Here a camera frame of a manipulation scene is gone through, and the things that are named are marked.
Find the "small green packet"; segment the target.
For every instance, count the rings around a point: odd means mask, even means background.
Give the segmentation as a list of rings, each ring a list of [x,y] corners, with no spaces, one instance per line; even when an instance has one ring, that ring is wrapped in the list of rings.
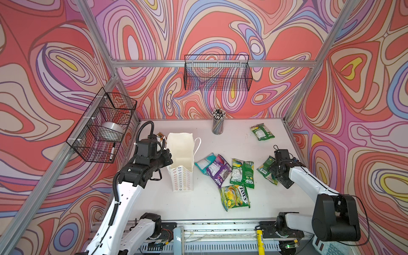
[[[265,178],[267,179],[270,183],[277,185],[278,180],[276,177],[272,174],[271,168],[272,165],[275,163],[275,158],[272,156],[269,156],[268,159],[260,166],[257,168],[257,171]]]
[[[250,128],[258,141],[265,141],[275,138],[272,132],[265,126],[264,123],[256,124]]]

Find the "white patterned paper bag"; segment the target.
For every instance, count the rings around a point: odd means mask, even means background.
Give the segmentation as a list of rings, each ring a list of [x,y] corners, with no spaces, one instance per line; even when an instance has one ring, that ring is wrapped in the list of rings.
[[[167,167],[174,192],[193,191],[194,157],[201,146],[201,138],[192,133],[169,133],[167,149],[173,163]]]

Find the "green white snack packet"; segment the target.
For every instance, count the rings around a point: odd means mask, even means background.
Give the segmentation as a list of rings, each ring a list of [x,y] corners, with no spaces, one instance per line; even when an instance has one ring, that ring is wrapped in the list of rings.
[[[232,160],[232,175],[230,184],[255,188],[254,163],[234,158]]]

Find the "yellow green Fox's packet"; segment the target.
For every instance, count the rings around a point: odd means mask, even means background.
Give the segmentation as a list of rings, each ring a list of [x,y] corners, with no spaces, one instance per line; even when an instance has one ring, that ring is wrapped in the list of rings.
[[[221,202],[226,211],[232,208],[248,207],[250,200],[245,186],[230,185],[219,189]]]

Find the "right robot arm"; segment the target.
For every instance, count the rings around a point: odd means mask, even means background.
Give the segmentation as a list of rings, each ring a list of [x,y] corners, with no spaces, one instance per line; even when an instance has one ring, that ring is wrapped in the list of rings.
[[[276,229],[280,235],[294,231],[314,234],[321,241],[357,242],[361,238],[357,202],[318,180],[306,166],[291,157],[287,149],[276,149],[271,173],[289,189],[296,184],[314,202],[312,215],[281,212]]]

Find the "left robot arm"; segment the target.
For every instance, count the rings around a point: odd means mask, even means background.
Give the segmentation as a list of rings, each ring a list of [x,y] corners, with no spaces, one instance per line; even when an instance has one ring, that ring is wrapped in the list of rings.
[[[172,163],[170,150],[166,149],[153,159],[135,155],[115,174],[114,198],[83,255],[134,255],[147,239],[160,235],[161,217],[154,213],[145,213],[130,232],[125,234],[124,231],[132,208],[153,173]]]

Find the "orange snack packet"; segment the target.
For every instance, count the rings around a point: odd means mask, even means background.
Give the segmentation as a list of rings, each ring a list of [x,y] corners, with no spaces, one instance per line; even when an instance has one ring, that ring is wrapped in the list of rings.
[[[160,141],[160,142],[167,139],[166,136],[161,132],[157,133],[156,136],[157,136],[157,140]]]

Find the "black marker pen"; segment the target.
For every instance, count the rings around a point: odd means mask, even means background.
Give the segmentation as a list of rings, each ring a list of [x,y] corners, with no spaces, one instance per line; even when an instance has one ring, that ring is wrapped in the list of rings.
[[[116,146],[116,143],[114,142],[114,143],[113,143],[113,146],[112,146],[112,148],[111,148],[111,151],[110,151],[110,155],[109,155],[109,160],[110,160],[110,161],[112,161],[113,158],[114,158],[114,155],[115,155],[115,146]]]

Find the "silver tape roll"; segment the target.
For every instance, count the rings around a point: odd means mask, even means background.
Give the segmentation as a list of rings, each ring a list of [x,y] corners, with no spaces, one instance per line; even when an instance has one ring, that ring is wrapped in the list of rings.
[[[120,142],[125,130],[117,123],[105,122],[98,127],[98,137],[101,141]]]

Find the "teal snack packet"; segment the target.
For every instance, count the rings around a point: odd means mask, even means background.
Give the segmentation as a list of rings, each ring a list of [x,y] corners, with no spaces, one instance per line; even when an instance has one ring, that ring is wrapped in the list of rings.
[[[209,154],[206,158],[199,160],[194,165],[201,171],[202,174],[208,175],[207,168],[216,160],[214,153]]]

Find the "purple snack packet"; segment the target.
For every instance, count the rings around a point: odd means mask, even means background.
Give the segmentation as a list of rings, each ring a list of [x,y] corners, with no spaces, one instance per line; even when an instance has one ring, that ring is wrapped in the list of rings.
[[[222,155],[218,154],[216,159],[206,168],[206,171],[216,183],[217,187],[221,188],[224,181],[232,172],[232,167]]]

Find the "pencil cup with pencils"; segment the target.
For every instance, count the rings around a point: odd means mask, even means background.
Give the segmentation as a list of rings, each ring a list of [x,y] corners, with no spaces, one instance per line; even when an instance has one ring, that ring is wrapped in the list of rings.
[[[215,135],[221,135],[223,133],[223,123],[225,119],[225,111],[221,108],[217,108],[212,112],[213,127],[212,132]]]

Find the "yellow marker pen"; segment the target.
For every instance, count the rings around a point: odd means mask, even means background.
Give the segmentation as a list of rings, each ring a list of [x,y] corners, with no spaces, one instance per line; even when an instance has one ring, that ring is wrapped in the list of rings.
[[[256,234],[257,234],[258,255],[265,255],[265,247],[264,247],[264,243],[262,240],[262,230],[257,229]]]

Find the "white calculator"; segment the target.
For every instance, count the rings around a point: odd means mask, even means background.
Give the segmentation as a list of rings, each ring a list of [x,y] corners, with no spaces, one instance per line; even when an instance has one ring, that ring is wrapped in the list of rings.
[[[319,240],[316,236],[312,239],[314,249],[320,255],[352,255],[351,248],[338,242],[324,242]]]

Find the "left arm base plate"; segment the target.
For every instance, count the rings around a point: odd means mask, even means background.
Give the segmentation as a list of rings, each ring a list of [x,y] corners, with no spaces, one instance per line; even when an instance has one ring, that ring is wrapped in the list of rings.
[[[129,232],[132,241],[145,242],[147,240],[161,240],[162,242],[173,239],[173,230],[177,227],[175,222],[158,224],[149,219],[140,220]]]

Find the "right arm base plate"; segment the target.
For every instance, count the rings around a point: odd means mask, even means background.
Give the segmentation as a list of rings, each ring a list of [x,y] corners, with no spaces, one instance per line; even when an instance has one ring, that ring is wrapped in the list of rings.
[[[275,221],[262,221],[256,226],[256,230],[261,230],[263,237],[267,239],[303,239],[305,234],[302,231],[279,226]]]

